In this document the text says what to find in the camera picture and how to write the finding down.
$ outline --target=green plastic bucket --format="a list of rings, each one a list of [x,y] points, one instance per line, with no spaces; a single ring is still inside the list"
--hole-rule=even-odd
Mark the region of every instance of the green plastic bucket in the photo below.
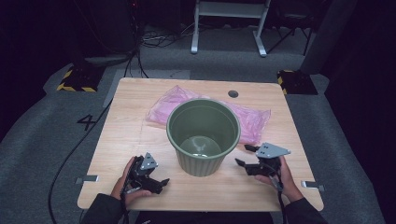
[[[166,133],[181,168],[190,175],[207,176],[215,173],[236,147],[241,129],[238,118],[226,105],[194,99],[172,111]]]

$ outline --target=wire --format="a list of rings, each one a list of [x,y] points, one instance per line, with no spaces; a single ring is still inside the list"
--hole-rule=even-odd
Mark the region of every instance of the wire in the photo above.
[[[146,74],[145,70],[143,69],[142,61],[140,60],[140,50],[136,53],[137,56],[137,62],[140,68],[140,75],[143,77],[143,74],[145,75],[146,78],[149,78],[149,76]]]
[[[184,37],[188,35],[192,35],[193,31],[184,34],[186,31],[188,31],[192,26],[194,25],[194,22],[184,28],[181,32],[180,35],[175,35],[175,34],[168,34],[168,35],[158,35],[157,31],[147,31],[143,36],[142,36],[142,46],[147,47],[147,48],[165,48],[169,45],[174,44],[178,40],[183,39]],[[158,42],[153,44],[151,43],[152,41],[157,40]]]
[[[82,217],[83,217],[83,215],[84,215],[84,209],[82,209],[81,210],[81,214],[79,215],[79,220],[78,220],[78,223],[81,223],[82,222]]]
[[[126,64],[125,67],[125,71],[124,71],[124,77],[126,77],[126,73],[128,71],[128,66],[130,66],[131,61],[132,61],[133,57],[130,57],[128,63]],[[81,143],[85,140],[85,138],[88,136],[88,134],[90,134],[90,132],[92,131],[92,129],[96,126],[96,124],[99,122],[99,120],[102,118],[102,116],[105,114],[105,112],[110,108],[111,103],[113,102],[113,99],[111,99],[111,101],[108,103],[108,105],[106,106],[105,109],[102,110],[101,114],[99,115],[99,118],[97,119],[97,121],[91,126],[91,128],[82,136],[82,138],[78,141],[78,143],[73,147],[73,149],[69,152],[69,154],[67,154],[66,158],[64,159],[64,161],[62,162],[61,166],[59,167],[58,171],[56,172],[55,177],[52,180],[52,183],[49,187],[49,195],[48,195],[48,199],[47,199],[47,205],[48,205],[48,209],[49,209],[49,215],[50,218],[52,220],[53,224],[56,224],[56,219],[55,219],[55,215],[53,215],[53,211],[52,211],[52,202],[51,202],[51,198],[52,198],[52,192],[53,192],[53,187],[55,186],[56,180],[60,174],[60,172],[62,171],[62,169],[64,168],[64,165],[67,163],[67,161],[69,160],[69,158],[73,155],[73,153],[76,151],[76,149],[79,147],[79,145],[81,145]],[[82,217],[84,210],[81,212],[80,215],[80,220]]]
[[[84,19],[84,21],[86,22],[86,24],[88,25],[92,35],[94,36],[94,38],[98,41],[98,43],[106,50],[108,50],[109,52],[112,53],[117,53],[117,54],[123,54],[125,57],[121,58],[121,59],[116,59],[116,60],[110,60],[110,61],[106,61],[106,62],[99,62],[99,63],[94,63],[94,62],[88,62],[91,63],[93,66],[95,67],[107,67],[107,66],[113,66],[116,64],[120,64],[120,63],[124,63],[126,61],[128,61],[131,57],[134,56],[134,51],[136,51],[137,48],[137,44],[134,45],[134,47],[131,50],[127,50],[127,51],[117,51],[114,49],[109,48],[107,45],[105,45],[103,43],[103,41],[99,38],[99,36],[96,34],[96,32],[93,30],[90,22],[88,21],[87,17],[85,16],[84,12],[82,11],[81,7],[79,6],[79,4],[76,2],[76,0],[73,0],[74,4],[76,5],[79,14],[81,15],[81,17]],[[133,35],[134,35],[134,39],[138,40],[137,38],[137,28],[136,28],[136,21],[134,19],[134,16],[131,16],[133,21],[132,21],[132,25],[133,25]]]
[[[276,174],[276,175],[277,175],[277,178],[279,179],[279,186],[283,189],[283,183],[282,183],[280,171],[279,171],[279,174]],[[279,200],[280,210],[282,212],[283,224],[287,224],[288,220],[286,217],[285,204],[283,204],[283,200],[282,200],[282,190],[277,191],[277,199]]]
[[[120,193],[120,197],[121,197],[120,203],[121,203],[121,209],[122,209],[122,213],[123,213],[123,221],[122,221],[123,224],[129,224],[129,216],[128,216],[129,211],[127,211],[126,205],[125,205],[125,194],[126,194],[126,188],[129,184],[128,178],[129,178],[130,173],[131,173],[131,168],[128,170],[128,174],[126,175],[126,178],[125,178],[125,181],[124,181],[121,193]]]

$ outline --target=printed number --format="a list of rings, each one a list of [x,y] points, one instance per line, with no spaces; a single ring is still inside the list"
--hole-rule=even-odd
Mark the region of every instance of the printed number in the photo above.
[[[87,115],[84,118],[79,119],[77,123],[85,124],[85,131],[87,131],[90,128],[90,125],[96,123],[96,121],[92,121],[92,115]]]

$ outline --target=metal bracket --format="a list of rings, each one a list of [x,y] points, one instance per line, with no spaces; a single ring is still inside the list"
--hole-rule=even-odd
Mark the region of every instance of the metal bracket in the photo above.
[[[75,184],[82,185],[84,183],[84,181],[97,182],[98,180],[99,180],[98,175],[86,175],[84,177],[78,177],[76,179]]]
[[[263,143],[259,150],[256,151],[256,156],[264,159],[272,159],[290,153],[290,150],[283,147],[277,147],[270,143]]]
[[[158,166],[158,163],[152,158],[151,154],[146,153],[145,159],[143,159],[140,170],[153,169]]]
[[[314,181],[301,181],[301,186],[303,188],[307,188],[307,189],[318,189],[319,191],[324,191],[324,185],[320,185],[317,182]]]

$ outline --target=wooden table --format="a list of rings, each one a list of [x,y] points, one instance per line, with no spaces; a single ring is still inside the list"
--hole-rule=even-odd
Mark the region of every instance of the wooden table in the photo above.
[[[294,180],[303,195],[318,210],[323,202],[317,189],[300,187],[301,181],[315,181],[304,149],[290,114],[285,96],[277,84],[223,82],[174,79],[123,78],[108,112],[105,126],[92,157],[88,175],[99,175],[97,182],[84,182],[78,198],[80,208],[89,208],[97,193],[109,194],[132,156],[150,152],[159,167],[150,175],[163,180],[170,178],[163,192],[136,200],[134,210],[167,211],[279,211],[276,191],[248,176],[235,158],[257,163],[252,152],[237,145],[226,156],[220,168],[210,176],[195,177],[185,173],[166,136],[165,126],[146,121],[146,115],[167,91],[178,85],[183,89],[207,95],[213,99],[255,108],[271,110],[271,118],[262,141],[287,148],[285,156]],[[228,91],[238,91],[237,98]]]

